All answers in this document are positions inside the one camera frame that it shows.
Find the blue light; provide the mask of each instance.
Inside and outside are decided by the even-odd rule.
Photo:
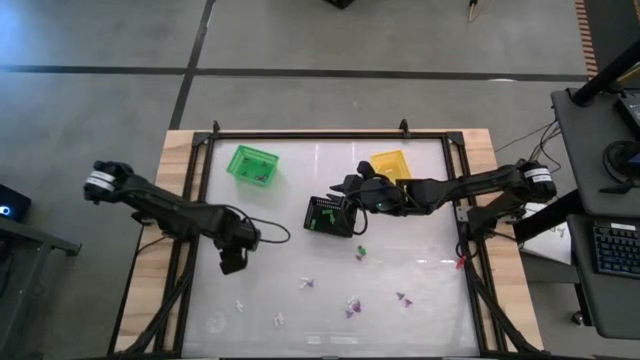
[[[0,206],[0,215],[9,216],[11,215],[11,208],[8,206],[1,205]]]

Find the yellow basket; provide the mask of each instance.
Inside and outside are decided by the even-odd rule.
[[[411,179],[411,173],[402,150],[372,155],[371,165],[377,174],[388,177],[394,184],[397,179]]]

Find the wooden board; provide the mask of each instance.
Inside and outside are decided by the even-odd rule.
[[[317,132],[331,132],[326,130],[315,130]],[[337,130],[344,131],[388,131],[388,130]],[[413,132],[442,132],[444,130],[412,130]],[[486,129],[451,129],[451,131],[462,131],[465,138],[467,157],[471,173],[479,173],[494,170],[497,167],[493,146],[489,131]],[[160,166],[156,177],[156,185],[182,194],[184,186],[187,162],[191,150],[193,133],[191,130],[169,131],[165,139]],[[199,179],[199,169],[195,179]],[[198,183],[194,182],[193,188],[198,189]],[[479,205],[489,203],[498,194],[478,197]],[[497,231],[513,236],[511,226],[500,225]],[[140,246],[144,246],[157,238],[160,232],[157,228],[146,228],[142,234]],[[125,308],[118,330],[115,350],[127,348],[137,336],[144,330],[155,312],[160,306],[162,293],[167,274],[167,267],[171,254],[171,240],[166,240],[146,249],[141,253],[135,262],[131,284],[128,289]],[[514,323],[516,328],[534,346],[542,349],[542,339],[538,329],[529,288],[527,286],[524,269],[520,261],[520,254],[515,242],[500,237],[495,237],[487,241],[489,261],[493,273],[493,279],[498,295],[500,306]],[[167,330],[165,348],[170,349],[174,336],[175,317],[177,306],[170,316],[170,326]],[[487,338],[494,339],[490,334],[489,315],[483,311],[485,319],[485,329],[488,330]],[[495,344],[490,343],[490,348],[495,348]]]

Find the red object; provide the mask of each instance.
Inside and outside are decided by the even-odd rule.
[[[467,257],[466,256],[461,257],[460,260],[458,260],[458,263],[456,264],[456,270],[460,270],[464,266],[465,261],[467,261]]]

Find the plastic basket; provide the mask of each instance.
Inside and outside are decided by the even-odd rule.
[[[371,156],[371,165],[377,174],[388,177],[394,184],[398,179],[411,179],[402,150],[375,154]]]
[[[277,155],[240,145],[233,154],[227,172],[238,180],[267,186],[276,173],[278,159]]]

